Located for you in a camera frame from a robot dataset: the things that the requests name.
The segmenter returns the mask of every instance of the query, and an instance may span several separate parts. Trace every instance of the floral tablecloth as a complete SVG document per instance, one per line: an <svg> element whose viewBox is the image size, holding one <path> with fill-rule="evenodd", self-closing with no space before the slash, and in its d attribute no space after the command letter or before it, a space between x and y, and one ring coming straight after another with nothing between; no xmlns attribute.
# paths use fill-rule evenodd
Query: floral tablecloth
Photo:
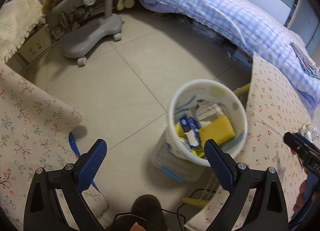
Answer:
<svg viewBox="0 0 320 231"><path fill-rule="evenodd" d="M244 149L236 157L236 162L244 162L257 170L266 170L270 166L277 170L290 219L299 194L299 186L307 176L297 156L293 156L290 148L283 143L283 135L286 132L297 132L302 124L316 125L313 109L276 67L255 53L246 113L248 138ZM249 191L234 230L242 226L254 191ZM211 201L186 224L186 227L190 230L205 231L228 195L227 191L219 187Z"/></svg>
<svg viewBox="0 0 320 231"><path fill-rule="evenodd" d="M76 162L68 134L81 120L76 109L0 61L0 206L18 230L23 230L24 208L36 169L59 170ZM69 225L78 229L62 191L57 193ZM108 209L105 198L92 186L82 195L106 226L102 218Z"/></svg>

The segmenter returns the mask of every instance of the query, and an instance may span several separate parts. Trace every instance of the yellow pole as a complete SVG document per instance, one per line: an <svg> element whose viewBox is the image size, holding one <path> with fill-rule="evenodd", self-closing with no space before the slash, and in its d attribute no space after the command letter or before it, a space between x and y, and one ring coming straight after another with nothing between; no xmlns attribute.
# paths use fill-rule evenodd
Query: yellow pole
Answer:
<svg viewBox="0 0 320 231"><path fill-rule="evenodd" d="M248 93L249 90L250 90L250 84L251 84L251 83L248 83L248 84L246 84L246 85L244 85L244 86L236 89L235 91L233 91L233 93L234 93L236 96L241 95L241 94L243 94L243 93Z"/></svg>
<svg viewBox="0 0 320 231"><path fill-rule="evenodd" d="M204 208L206 206L206 204L209 203L209 200L200 200L199 201L199 199L192 199L192 198L183 197L181 199L181 202L188 204L188 205L191 205L191 206Z"/></svg>

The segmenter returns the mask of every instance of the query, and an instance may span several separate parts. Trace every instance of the cream blanket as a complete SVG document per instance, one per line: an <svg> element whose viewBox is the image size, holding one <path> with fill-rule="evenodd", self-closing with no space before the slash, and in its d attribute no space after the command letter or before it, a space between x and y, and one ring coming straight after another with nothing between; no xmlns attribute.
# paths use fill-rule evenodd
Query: cream blanket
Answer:
<svg viewBox="0 0 320 231"><path fill-rule="evenodd" d="M13 0L0 9L0 61L7 62L42 17L38 0Z"/></svg>

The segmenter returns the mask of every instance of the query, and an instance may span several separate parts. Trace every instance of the blue checkered blanket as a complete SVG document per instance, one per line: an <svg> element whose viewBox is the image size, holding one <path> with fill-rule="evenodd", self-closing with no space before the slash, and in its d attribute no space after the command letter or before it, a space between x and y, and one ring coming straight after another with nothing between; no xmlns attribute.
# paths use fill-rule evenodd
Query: blue checkered blanket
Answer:
<svg viewBox="0 0 320 231"><path fill-rule="evenodd" d="M256 52L277 67L315 108L320 80L305 73L290 46L294 42L310 59L301 37L247 0L155 0L204 24L239 46Z"/></svg>

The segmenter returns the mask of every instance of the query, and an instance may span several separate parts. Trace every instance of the chair caster wheel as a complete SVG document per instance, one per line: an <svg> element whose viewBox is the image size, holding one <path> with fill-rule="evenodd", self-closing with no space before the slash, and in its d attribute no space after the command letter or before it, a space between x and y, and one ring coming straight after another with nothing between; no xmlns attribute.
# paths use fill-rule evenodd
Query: chair caster wheel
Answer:
<svg viewBox="0 0 320 231"><path fill-rule="evenodd" d="M88 60L84 56L82 58L78 58L78 60L77 60L78 66L84 66L87 64L87 62L88 62Z"/></svg>
<svg viewBox="0 0 320 231"><path fill-rule="evenodd" d="M114 40L114 41L121 40L121 33L114 34L114 35L113 35L113 40Z"/></svg>

